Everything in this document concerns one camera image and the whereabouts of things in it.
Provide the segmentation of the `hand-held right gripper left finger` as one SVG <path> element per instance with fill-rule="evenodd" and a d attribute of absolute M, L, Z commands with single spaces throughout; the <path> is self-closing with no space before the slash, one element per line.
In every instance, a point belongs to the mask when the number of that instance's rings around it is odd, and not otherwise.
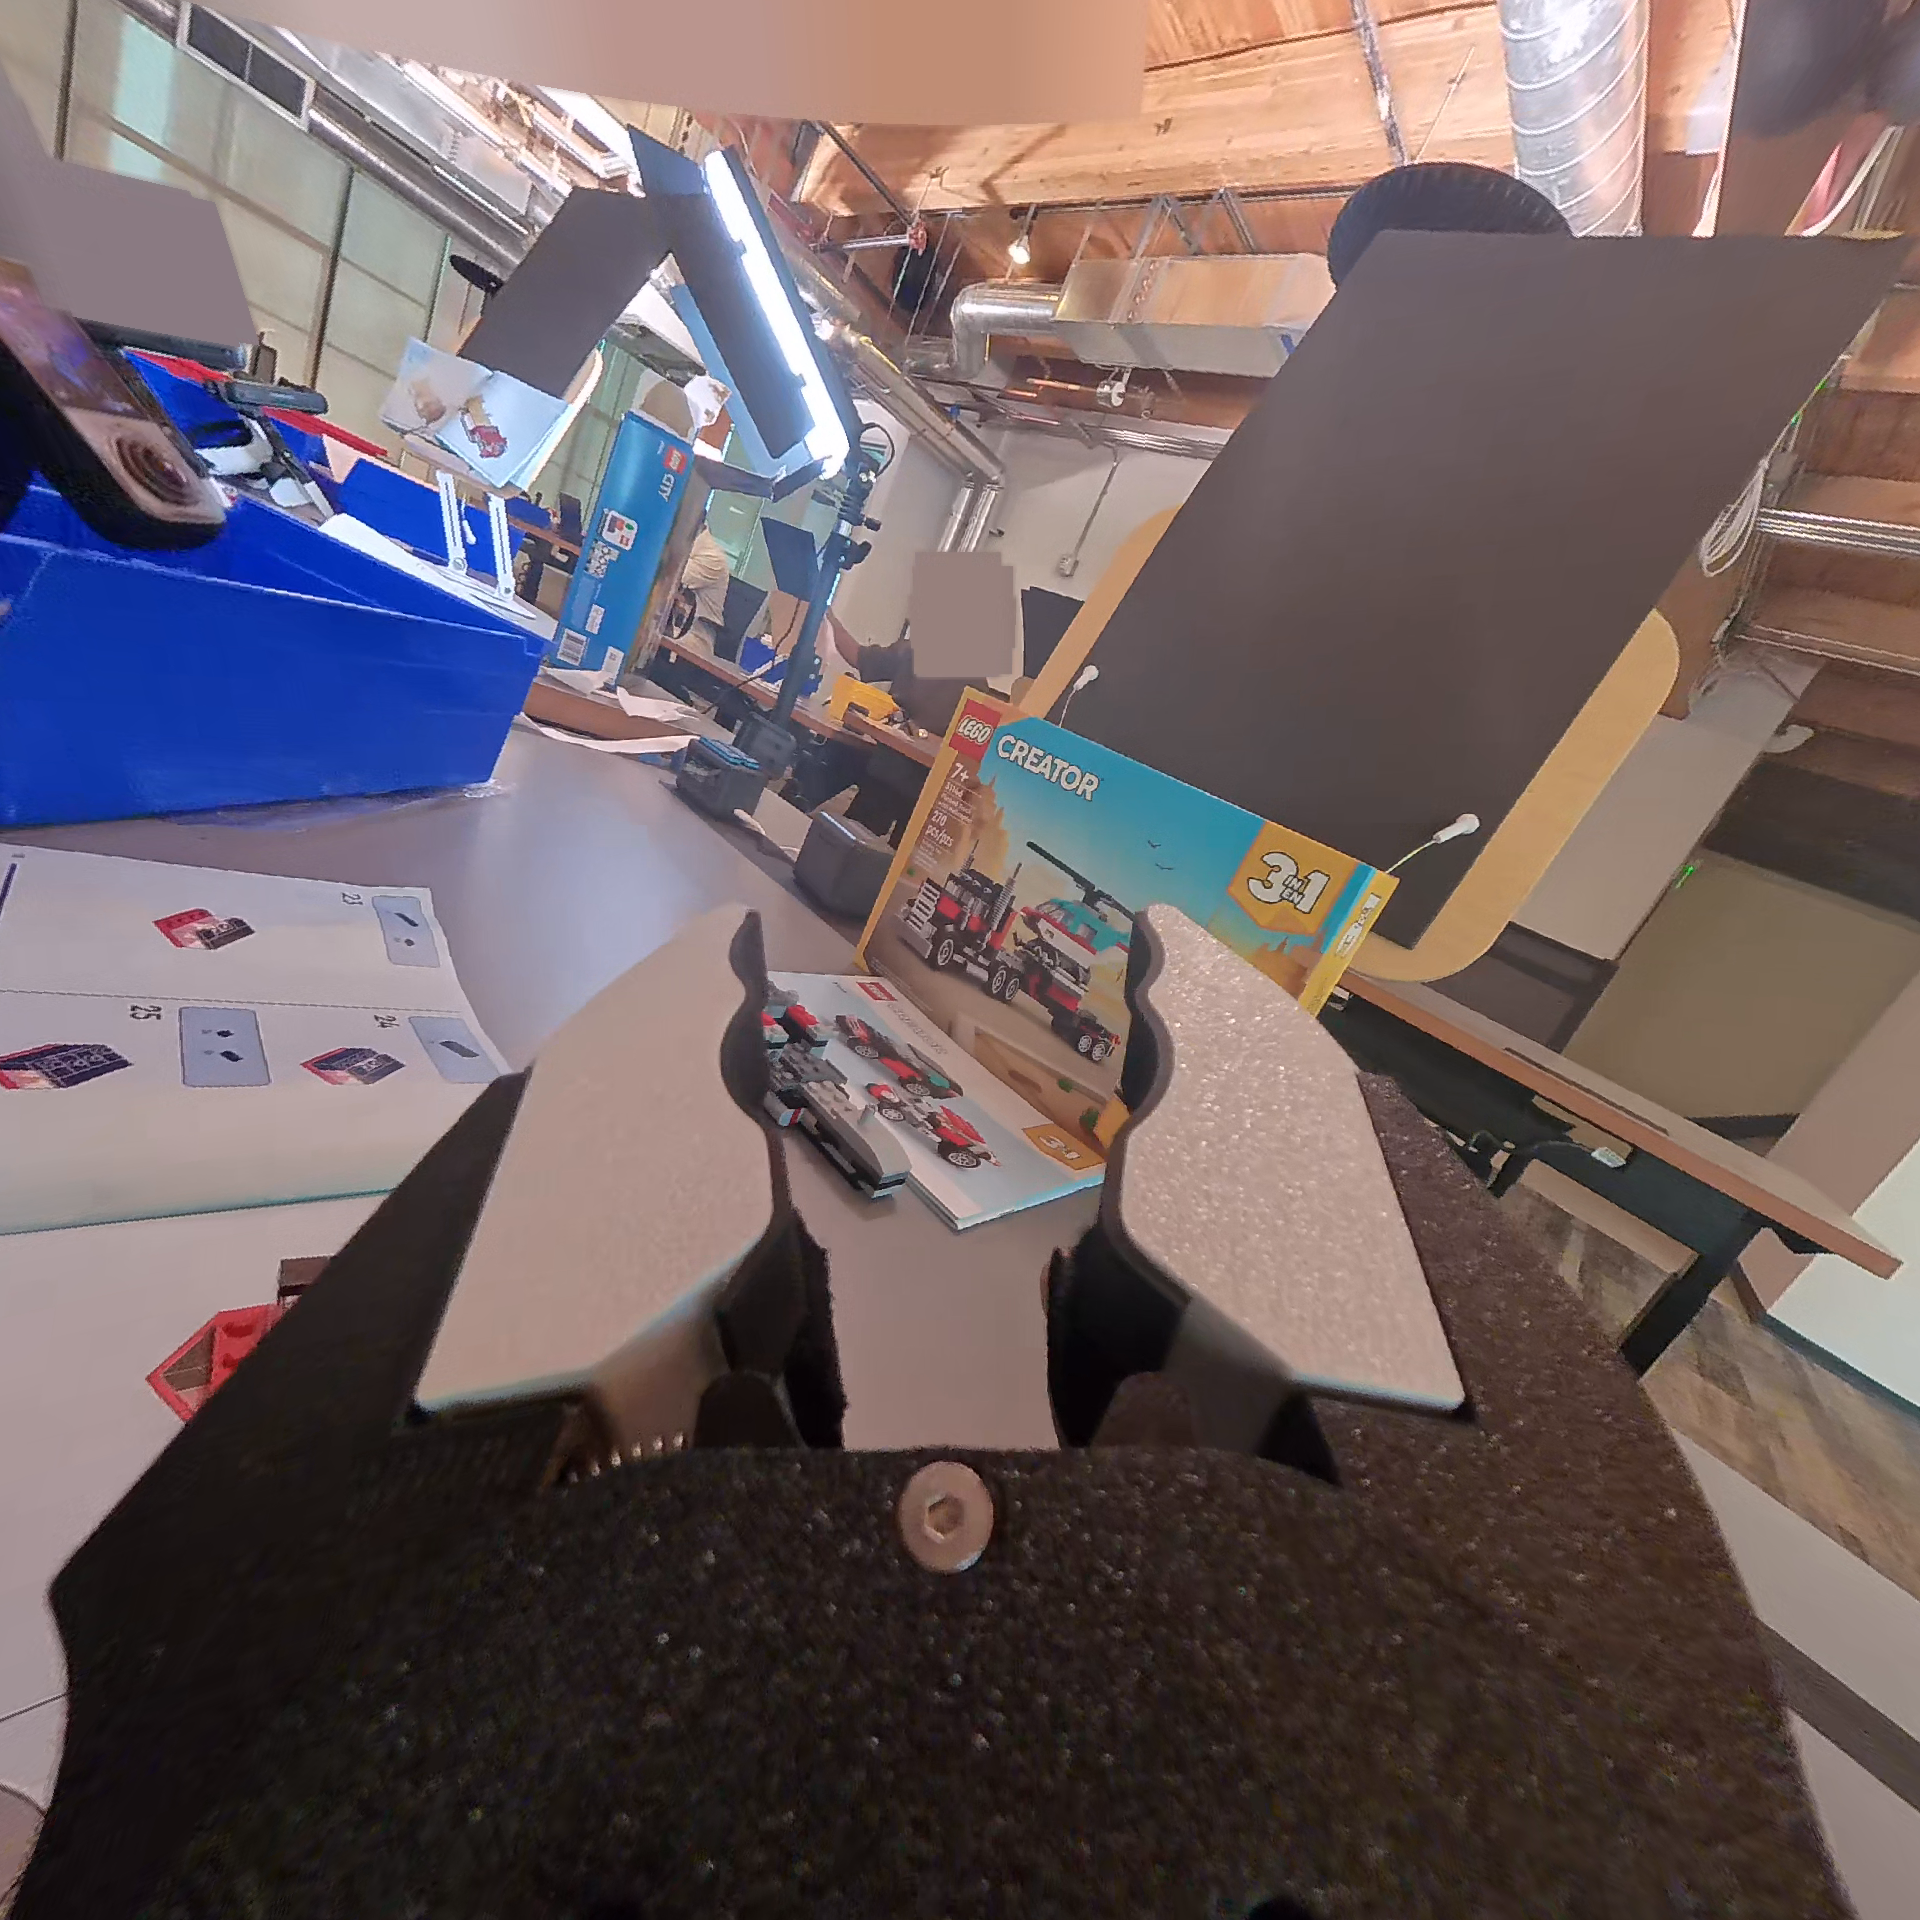
<path fill-rule="evenodd" d="M 689 1443 L 702 1400 L 774 1402 L 805 1323 L 765 1117 L 760 913 L 710 907 L 589 999 L 523 1077 L 433 1330 L 433 1418 L 561 1400 L 593 1443 Z"/>

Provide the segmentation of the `black power unit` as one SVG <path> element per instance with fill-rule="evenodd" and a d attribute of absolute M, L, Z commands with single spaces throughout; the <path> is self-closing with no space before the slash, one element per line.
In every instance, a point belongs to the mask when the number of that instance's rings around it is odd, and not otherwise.
<path fill-rule="evenodd" d="M 689 736 L 672 785 L 708 819 L 753 816 L 766 789 L 766 769 L 729 736 Z"/>

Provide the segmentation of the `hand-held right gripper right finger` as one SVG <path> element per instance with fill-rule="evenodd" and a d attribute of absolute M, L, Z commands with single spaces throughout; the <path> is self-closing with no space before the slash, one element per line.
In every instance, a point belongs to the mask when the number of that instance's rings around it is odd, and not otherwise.
<path fill-rule="evenodd" d="M 1064 1447 L 1324 1447 L 1317 1400 L 1469 1418 L 1348 1055 L 1173 904 L 1125 956 L 1125 1111 L 1046 1276 Z"/>

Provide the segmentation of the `booklet on white stand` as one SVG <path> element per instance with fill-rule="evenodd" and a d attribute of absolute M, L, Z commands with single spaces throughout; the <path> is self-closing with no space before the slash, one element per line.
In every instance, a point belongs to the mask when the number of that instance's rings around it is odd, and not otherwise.
<path fill-rule="evenodd" d="M 437 486 L 449 524 L 458 524 L 455 477 L 463 472 L 479 486 L 493 546 L 493 590 L 504 600 L 517 590 L 506 499 L 526 491 L 526 482 L 537 477 L 577 407 L 577 398 L 548 393 L 425 340 L 409 340 L 380 404 L 381 423 L 439 467 Z"/>

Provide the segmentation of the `rectangular metal air duct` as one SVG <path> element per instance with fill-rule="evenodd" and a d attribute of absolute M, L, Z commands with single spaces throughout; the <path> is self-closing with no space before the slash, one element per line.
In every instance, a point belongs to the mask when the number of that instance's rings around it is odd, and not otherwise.
<path fill-rule="evenodd" d="M 976 279 L 951 306 L 951 367 L 991 340 L 1052 340 L 1083 366 L 1271 378 L 1334 287 L 1321 253 L 1082 256 L 1060 284 Z"/>

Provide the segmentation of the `small red black brick assembly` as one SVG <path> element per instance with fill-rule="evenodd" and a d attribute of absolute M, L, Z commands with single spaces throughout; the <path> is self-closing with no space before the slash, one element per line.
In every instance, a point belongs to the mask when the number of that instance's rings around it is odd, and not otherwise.
<path fill-rule="evenodd" d="M 193 1412 L 230 1379 L 230 1372 L 260 1346 L 260 1338 L 301 1301 L 321 1281 L 326 1257 L 290 1257 L 276 1262 L 276 1290 L 266 1301 L 220 1310 L 187 1343 L 180 1343 L 147 1385 L 175 1420 Z"/>

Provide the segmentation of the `black light stand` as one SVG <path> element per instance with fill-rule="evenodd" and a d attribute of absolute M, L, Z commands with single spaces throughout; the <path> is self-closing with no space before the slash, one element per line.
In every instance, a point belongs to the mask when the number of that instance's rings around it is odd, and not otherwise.
<path fill-rule="evenodd" d="M 840 491 L 833 491 L 837 524 L 823 546 L 817 546 L 817 538 L 794 523 L 760 523 L 778 588 L 799 602 L 799 625 L 791 633 L 774 704 L 756 717 L 753 733 L 747 733 L 747 724 L 733 730 L 733 744 L 750 755 L 766 778 L 782 778 L 794 767 L 797 704 L 805 693 L 813 693 L 823 669 L 820 643 L 829 597 L 842 572 L 869 556 L 869 541 L 858 538 L 858 533 L 873 533 L 878 524 L 865 508 L 888 460 L 891 454 L 883 445 L 875 445 L 869 434 L 858 436 L 858 446 L 840 477 Z"/>

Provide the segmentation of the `blue plastic bin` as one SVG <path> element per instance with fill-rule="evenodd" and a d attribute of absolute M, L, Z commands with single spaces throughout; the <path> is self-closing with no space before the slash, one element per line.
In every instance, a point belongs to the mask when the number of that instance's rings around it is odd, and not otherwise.
<path fill-rule="evenodd" d="M 489 780 L 542 638 L 241 496 L 190 552 L 42 482 L 4 530 L 4 824 Z"/>

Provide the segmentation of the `small black flag board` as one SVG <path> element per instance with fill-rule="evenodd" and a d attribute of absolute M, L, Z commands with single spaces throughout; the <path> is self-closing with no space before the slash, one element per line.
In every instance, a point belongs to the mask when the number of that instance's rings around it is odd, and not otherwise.
<path fill-rule="evenodd" d="M 574 190 L 489 294 L 460 354 L 565 398 L 666 252 L 668 224 L 655 200 Z"/>

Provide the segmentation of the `tall blue cardboard box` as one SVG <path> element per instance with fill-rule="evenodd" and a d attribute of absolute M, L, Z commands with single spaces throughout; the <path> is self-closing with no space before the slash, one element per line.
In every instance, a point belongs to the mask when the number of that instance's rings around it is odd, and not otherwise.
<path fill-rule="evenodd" d="M 692 445 L 666 423 L 627 410 L 585 516 L 582 559 L 548 643 L 548 666 L 624 666 L 641 635 L 689 478 Z"/>

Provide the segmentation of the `dark grey box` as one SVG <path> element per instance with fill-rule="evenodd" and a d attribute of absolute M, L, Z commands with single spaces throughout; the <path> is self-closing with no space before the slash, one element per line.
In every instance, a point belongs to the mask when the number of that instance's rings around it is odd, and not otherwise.
<path fill-rule="evenodd" d="M 883 836 L 817 809 L 794 855 L 794 885 L 829 917 L 865 924 L 888 889 L 894 853 Z"/>

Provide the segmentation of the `brown office desk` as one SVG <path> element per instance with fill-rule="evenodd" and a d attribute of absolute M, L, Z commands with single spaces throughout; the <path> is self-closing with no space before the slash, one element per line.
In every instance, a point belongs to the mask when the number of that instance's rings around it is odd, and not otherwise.
<path fill-rule="evenodd" d="M 1348 971 L 1321 1024 L 1359 1068 L 1385 1074 L 1504 1195 L 1549 1166 L 1691 1254 L 1620 1336 L 1633 1374 L 1663 1362 L 1756 1234 L 1803 1257 L 1900 1269 L 1851 1210 L 1798 1172 L 1602 1079 L 1590 1068 L 1405 978 Z"/>

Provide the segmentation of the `colourful toy set box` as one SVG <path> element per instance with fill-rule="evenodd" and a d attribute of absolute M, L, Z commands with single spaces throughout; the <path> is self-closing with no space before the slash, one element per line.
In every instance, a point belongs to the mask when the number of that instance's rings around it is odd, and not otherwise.
<path fill-rule="evenodd" d="M 1120 1087 L 1143 907 L 1185 913 L 1317 1011 L 1393 890 L 1393 871 L 965 693 L 858 966 L 1092 1143 Z"/>

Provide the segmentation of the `booklet with vehicle pictures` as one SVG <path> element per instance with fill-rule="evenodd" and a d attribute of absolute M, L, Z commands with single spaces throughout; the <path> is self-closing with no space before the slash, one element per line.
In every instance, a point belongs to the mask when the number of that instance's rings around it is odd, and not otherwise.
<path fill-rule="evenodd" d="M 770 1011 L 823 1065 L 813 1089 L 829 1112 L 849 1117 L 881 1172 L 900 1172 L 951 1228 L 1100 1186 L 1107 1166 L 1083 1136 L 1042 1117 L 894 982 L 770 971 Z"/>

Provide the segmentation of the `round silver air duct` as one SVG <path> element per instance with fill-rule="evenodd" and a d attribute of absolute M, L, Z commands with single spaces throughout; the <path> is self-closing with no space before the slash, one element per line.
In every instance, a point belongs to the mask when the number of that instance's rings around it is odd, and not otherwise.
<path fill-rule="evenodd" d="M 1498 2 L 1516 173 L 1574 236 L 1642 231 L 1646 2 Z"/>

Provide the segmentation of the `grey toy brick truck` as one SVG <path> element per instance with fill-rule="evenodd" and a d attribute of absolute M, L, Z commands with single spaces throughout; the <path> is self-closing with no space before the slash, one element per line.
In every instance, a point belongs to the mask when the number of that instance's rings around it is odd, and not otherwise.
<path fill-rule="evenodd" d="M 909 1155 L 878 1118 L 873 1098 L 829 1060 L 829 1028 L 805 1002 L 766 990 L 760 1011 L 770 1089 L 765 1111 L 779 1129 L 799 1129 L 865 1199 L 883 1199 L 909 1181 Z"/>

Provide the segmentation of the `open white instruction booklet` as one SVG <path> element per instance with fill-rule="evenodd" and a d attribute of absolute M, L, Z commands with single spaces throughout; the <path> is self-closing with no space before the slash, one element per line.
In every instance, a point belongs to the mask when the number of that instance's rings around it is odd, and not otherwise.
<path fill-rule="evenodd" d="M 4 1234 L 380 1195 L 498 1074 L 421 885 L 4 850 Z"/>

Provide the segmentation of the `grey desk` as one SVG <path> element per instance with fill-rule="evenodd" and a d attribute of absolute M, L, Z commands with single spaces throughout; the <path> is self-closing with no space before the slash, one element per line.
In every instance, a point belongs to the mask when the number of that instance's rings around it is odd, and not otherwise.
<path fill-rule="evenodd" d="M 526 727 L 479 789 L 4 828 L 4 843 L 427 889 L 510 1068 L 710 904 L 760 909 L 786 966 L 845 963 L 842 934 L 778 864 L 702 823 L 658 769 Z M 911 1195 L 855 1200 L 805 1148 L 794 1192 L 829 1249 L 852 1443 L 1052 1438 L 1037 1282 L 1052 1247 L 1088 1223 L 1088 1195 L 955 1234 Z M 4 1237 L 4 1890 L 63 1751 L 44 1585 L 180 1426 L 147 1368 L 205 1313 L 263 1299 L 280 1257 L 328 1254 L 368 1210 L 333 1199 Z M 1789 1722 L 1857 1914 L 1917 1916 L 1917 1790 L 1889 1759 L 1889 1739 L 1917 1757 L 1917 1601 L 1700 1447 L 1679 1448 L 1778 1633 Z"/>

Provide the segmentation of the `lit light panel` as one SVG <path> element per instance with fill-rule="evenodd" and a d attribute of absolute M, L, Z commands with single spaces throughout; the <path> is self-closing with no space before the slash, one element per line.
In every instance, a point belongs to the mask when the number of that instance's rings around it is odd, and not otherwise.
<path fill-rule="evenodd" d="M 627 140 L 682 277 L 672 304 L 705 367 L 732 391 L 732 426 L 750 467 L 779 491 L 840 472 L 862 422 L 745 158 L 732 145 L 692 158 L 642 129 Z"/>

